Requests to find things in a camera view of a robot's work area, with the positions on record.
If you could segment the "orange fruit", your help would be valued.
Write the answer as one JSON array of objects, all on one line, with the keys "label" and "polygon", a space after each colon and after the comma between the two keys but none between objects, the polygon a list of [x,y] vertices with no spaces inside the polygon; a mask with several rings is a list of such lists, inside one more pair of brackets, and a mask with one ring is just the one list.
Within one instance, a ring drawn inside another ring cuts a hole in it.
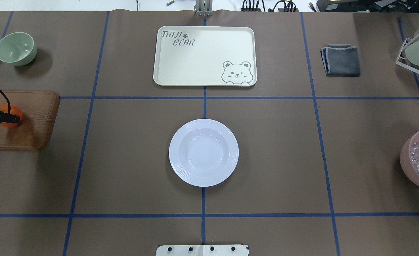
[{"label": "orange fruit", "polygon": [[23,117],[24,115],[22,110],[20,110],[16,106],[10,105],[9,116],[4,116],[3,118],[7,121],[15,121],[15,123],[2,122],[0,125],[7,128],[17,127],[22,122]]}]

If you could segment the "white plate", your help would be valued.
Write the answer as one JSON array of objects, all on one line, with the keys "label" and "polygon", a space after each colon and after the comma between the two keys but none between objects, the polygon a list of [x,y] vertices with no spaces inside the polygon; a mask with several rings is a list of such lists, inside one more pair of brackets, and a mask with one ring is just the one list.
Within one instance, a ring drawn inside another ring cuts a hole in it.
[{"label": "white plate", "polygon": [[239,160],[234,133],[212,119],[196,119],[180,127],[169,144],[175,174],[197,187],[211,187],[228,179]]}]

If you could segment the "cream bear tray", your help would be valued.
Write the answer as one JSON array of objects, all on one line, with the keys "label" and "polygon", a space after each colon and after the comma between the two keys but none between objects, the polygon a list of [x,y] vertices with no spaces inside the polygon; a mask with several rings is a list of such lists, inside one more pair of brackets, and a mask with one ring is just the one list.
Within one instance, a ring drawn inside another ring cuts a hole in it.
[{"label": "cream bear tray", "polygon": [[163,26],[157,32],[153,78],[161,86],[253,86],[257,82],[254,31]]}]

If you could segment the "green bowl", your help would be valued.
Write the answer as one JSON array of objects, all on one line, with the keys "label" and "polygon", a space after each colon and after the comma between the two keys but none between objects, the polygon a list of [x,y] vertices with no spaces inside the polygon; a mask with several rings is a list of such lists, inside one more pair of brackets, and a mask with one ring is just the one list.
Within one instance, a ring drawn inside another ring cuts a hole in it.
[{"label": "green bowl", "polygon": [[37,56],[38,46],[30,34],[15,32],[0,40],[0,61],[13,66],[27,65]]}]

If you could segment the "grey folded cloth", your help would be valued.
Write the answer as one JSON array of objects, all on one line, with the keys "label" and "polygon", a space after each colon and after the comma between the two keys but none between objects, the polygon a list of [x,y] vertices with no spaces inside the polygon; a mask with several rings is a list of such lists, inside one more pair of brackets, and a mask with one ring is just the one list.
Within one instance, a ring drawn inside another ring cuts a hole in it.
[{"label": "grey folded cloth", "polygon": [[328,44],[321,48],[321,57],[326,75],[358,77],[361,75],[357,46],[351,44]]}]

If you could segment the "aluminium frame post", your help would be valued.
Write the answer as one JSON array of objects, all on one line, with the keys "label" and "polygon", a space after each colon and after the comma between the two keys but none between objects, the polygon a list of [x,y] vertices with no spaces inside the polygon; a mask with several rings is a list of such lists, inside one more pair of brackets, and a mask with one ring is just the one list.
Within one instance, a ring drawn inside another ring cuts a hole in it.
[{"label": "aluminium frame post", "polygon": [[213,0],[196,0],[195,15],[198,17],[211,17],[214,14]]}]

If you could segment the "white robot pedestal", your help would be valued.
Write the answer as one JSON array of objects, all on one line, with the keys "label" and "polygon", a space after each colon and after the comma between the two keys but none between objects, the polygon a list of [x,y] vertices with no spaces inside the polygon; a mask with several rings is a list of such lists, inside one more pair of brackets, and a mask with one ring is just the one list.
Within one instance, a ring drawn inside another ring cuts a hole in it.
[{"label": "white robot pedestal", "polygon": [[156,256],[249,256],[249,246],[242,244],[219,245],[162,245]]}]

